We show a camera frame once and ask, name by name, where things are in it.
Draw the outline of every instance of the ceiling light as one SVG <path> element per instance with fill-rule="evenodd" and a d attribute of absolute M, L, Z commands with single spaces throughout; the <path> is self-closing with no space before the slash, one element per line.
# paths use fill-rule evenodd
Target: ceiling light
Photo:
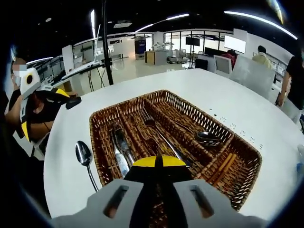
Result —
<path fill-rule="evenodd" d="M 178 15 L 178 16 L 167 18 L 166 20 L 172 20 L 172 19 L 176 19 L 176 18 L 183 18 L 183 17 L 187 17 L 187 16 L 189 16 L 189 14 L 185 13 L 185 14 L 181 14 L 181 15 Z"/>
<path fill-rule="evenodd" d="M 34 60 L 34 61 L 30 61 L 30 62 L 27 62 L 27 65 L 32 64 L 32 63 L 36 63 L 36 62 L 40 62 L 40 61 L 43 61 L 43 60 L 48 60 L 48 59 L 51 59 L 51 58 L 53 58 L 53 57 L 41 58 L 41 59 L 37 59 L 37 60 Z"/>
<path fill-rule="evenodd" d="M 92 33 L 93 33 L 93 38 L 96 38 L 96 32 L 95 32 L 95 10 L 92 10 L 91 14 L 91 27 L 92 27 Z"/>
<path fill-rule="evenodd" d="M 143 29 L 146 29 L 146 28 L 148 28 L 148 27 L 151 27 L 152 25 L 154 25 L 154 24 L 150 24 L 150 25 L 147 25 L 147 26 L 145 26 L 145 27 L 142 27 L 142 28 L 140 28 L 139 30 L 136 30 L 135 32 L 139 32 L 139 31 L 141 31 L 141 30 L 143 30 Z"/>
<path fill-rule="evenodd" d="M 262 21 L 262 22 L 265 22 L 269 25 L 272 25 L 274 27 L 276 27 L 277 29 L 283 31 L 284 33 L 290 35 L 292 38 L 294 39 L 298 39 L 298 37 L 296 37 L 294 34 L 292 34 L 291 32 L 287 31 L 285 28 L 269 21 L 269 20 L 266 20 L 266 19 L 263 19 L 263 18 L 259 18 L 257 16 L 253 16 L 253 15 L 250 15 L 250 14 L 246 14 L 246 13 L 238 13 L 238 12 L 231 12 L 231 11 L 224 11 L 224 13 L 226 14 L 232 14 L 232 15 L 239 15 L 239 16 L 243 16 L 243 17 L 248 17 L 248 18 L 253 18 L 253 19 L 256 19 L 256 20 L 259 20 L 259 21 Z"/>

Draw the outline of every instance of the woven cutlery tray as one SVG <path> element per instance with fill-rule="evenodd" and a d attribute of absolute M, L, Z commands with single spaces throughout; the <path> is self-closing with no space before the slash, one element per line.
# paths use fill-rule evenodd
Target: woven cutlery tray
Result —
<path fill-rule="evenodd" d="M 230 153 L 236 155 L 215 187 L 229 197 L 235 210 L 239 210 L 260 170 L 262 158 L 259 152 L 210 115 L 166 90 L 146 94 L 91 115 L 91 142 L 101 184 L 104 186 L 113 179 L 122 177 L 110 138 L 110 130 L 114 125 L 123 129 L 135 160 L 156 155 L 147 146 L 146 140 L 150 138 L 157 142 L 158 152 L 175 156 L 155 130 L 144 124 L 140 114 L 143 109 L 153 117 L 161 133 L 190 161 L 189 170 L 194 179 L 208 181 Z M 221 143 L 215 147 L 204 147 L 195 140 L 194 135 L 176 122 L 193 132 L 212 132 L 220 138 Z M 161 203 L 158 206 L 154 216 L 155 219 L 160 219 L 156 224 L 161 225 L 166 216 L 161 213 Z"/>

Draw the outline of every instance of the white partition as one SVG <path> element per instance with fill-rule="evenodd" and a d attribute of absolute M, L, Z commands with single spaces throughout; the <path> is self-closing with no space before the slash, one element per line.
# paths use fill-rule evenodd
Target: white partition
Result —
<path fill-rule="evenodd" d="M 249 58 L 238 56 L 230 79 L 268 99 L 275 71 Z"/>

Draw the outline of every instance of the floor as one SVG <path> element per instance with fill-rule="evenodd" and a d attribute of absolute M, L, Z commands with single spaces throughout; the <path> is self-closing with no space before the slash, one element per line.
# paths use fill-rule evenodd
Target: floor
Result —
<path fill-rule="evenodd" d="M 174 70 L 183 70 L 188 67 L 188 64 L 167 64 L 162 66 L 148 65 L 144 62 L 144 60 L 135 60 L 134 56 L 113 61 L 112 77 L 114 84 L 117 84 L 119 82 L 127 81 L 137 77 L 143 77 Z M 104 85 L 109 86 L 107 73 L 105 72 L 104 68 L 100 67 L 98 69 L 92 70 L 92 84 L 94 90 L 101 88 L 101 80 L 98 70 L 101 76 L 104 73 L 102 76 Z M 90 93 L 91 89 L 89 85 L 88 74 L 84 73 L 80 81 L 83 93 Z"/>

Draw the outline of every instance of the chopsticks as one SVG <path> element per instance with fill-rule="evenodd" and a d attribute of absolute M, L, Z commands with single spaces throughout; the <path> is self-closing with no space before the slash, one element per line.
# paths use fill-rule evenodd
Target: chopsticks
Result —
<path fill-rule="evenodd" d="M 224 162 L 222 163 L 222 165 L 220 166 L 220 168 L 209 178 L 209 180 L 207 181 L 208 183 L 211 183 L 220 172 L 223 172 L 219 175 L 219 177 L 213 182 L 212 186 L 216 186 L 217 183 L 223 178 L 223 176 L 225 175 L 225 173 L 229 170 L 230 166 L 232 165 L 233 161 L 236 158 L 236 154 L 232 154 L 230 153 L 228 155 L 228 157 L 224 160 Z"/>

